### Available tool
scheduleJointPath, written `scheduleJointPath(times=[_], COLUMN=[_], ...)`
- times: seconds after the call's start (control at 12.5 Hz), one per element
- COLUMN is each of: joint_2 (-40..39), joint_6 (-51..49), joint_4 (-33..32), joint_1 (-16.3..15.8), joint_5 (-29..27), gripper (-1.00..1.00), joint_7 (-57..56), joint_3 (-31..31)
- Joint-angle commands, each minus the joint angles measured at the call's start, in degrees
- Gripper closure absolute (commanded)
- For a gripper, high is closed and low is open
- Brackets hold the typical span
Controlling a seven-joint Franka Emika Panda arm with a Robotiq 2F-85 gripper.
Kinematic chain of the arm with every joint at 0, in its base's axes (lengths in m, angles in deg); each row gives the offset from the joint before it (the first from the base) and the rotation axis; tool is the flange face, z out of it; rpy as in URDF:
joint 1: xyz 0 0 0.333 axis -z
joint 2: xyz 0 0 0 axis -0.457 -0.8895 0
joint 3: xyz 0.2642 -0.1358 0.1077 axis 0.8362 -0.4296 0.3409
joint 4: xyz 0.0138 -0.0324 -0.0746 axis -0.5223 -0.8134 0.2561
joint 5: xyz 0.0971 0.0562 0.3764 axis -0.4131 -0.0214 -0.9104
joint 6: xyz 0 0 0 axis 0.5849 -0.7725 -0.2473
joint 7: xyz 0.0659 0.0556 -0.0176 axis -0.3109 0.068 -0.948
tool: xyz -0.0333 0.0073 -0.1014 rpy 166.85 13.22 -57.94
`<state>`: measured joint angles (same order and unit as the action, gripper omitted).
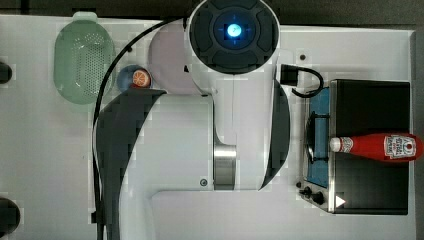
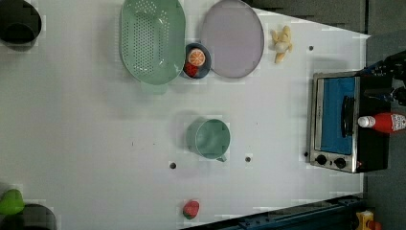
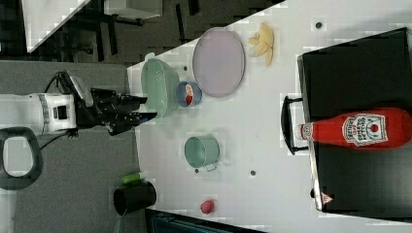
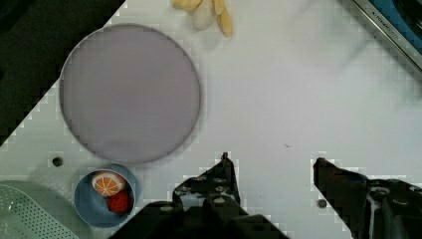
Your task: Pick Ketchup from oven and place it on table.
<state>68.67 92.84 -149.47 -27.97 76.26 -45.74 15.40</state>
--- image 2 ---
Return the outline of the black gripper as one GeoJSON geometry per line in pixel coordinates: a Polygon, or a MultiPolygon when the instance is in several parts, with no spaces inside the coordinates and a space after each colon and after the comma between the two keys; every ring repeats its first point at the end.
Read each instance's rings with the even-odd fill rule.
{"type": "MultiPolygon", "coordinates": [[[[383,77],[385,80],[398,80],[405,82],[405,52],[391,55],[384,60],[366,67],[363,70],[364,77],[383,77]]],[[[376,89],[366,89],[364,95],[368,98],[377,99],[380,101],[399,105],[406,104],[405,86],[394,88],[391,85],[388,87],[380,87],[376,89]]]]}

